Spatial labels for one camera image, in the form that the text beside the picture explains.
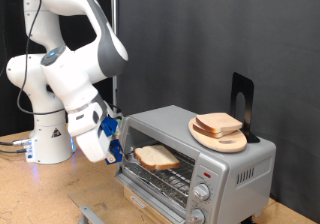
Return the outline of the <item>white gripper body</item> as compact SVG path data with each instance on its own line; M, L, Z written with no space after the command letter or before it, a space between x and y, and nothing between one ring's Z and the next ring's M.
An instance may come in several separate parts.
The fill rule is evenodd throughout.
M76 138L79 147L91 162L107 157L111 138L99 128L108 110L106 102L94 102L80 112L68 114L68 132Z

